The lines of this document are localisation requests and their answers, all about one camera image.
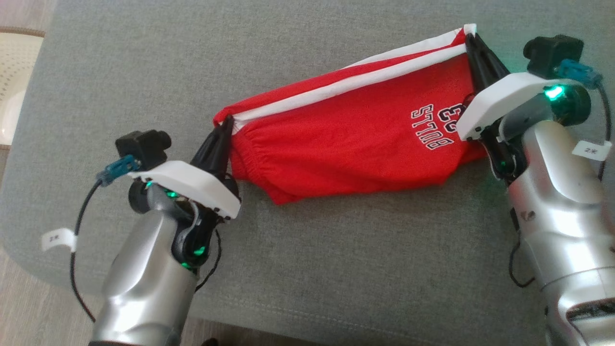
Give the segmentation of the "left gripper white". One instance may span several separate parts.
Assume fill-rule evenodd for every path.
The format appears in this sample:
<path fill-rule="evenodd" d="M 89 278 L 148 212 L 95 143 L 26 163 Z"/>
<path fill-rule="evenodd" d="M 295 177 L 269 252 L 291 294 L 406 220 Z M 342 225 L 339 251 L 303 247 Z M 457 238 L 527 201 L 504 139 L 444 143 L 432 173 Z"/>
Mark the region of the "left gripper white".
<path fill-rule="evenodd" d="M 226 116 L 207 136 L 191 159 L 167 161 L 149 171 L 129 173 L 132 179 L 152 182 L 175 191 L 229 219 L 235 219 L 240 211 L 238 197 L 220 182 L 228 170 L 229 151 L 234 129 L 234 117 Z"/>

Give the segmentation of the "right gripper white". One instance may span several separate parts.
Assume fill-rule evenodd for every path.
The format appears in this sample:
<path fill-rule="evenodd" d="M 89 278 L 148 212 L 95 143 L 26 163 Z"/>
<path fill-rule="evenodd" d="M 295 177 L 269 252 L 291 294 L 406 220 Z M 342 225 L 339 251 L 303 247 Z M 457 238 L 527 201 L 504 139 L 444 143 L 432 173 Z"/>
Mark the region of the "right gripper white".
<path fill-rule="evenodd" d="M 466 52 L 478 93 L 455 128 L 463 141 L 479 142 L 496 179 L 511 183 L 525 171 L 524 133 L 541 121 L 582 124 L 591 112 L 588 90 L 578 81 L 512 73 L 480 36 L 467 34 Z"/>

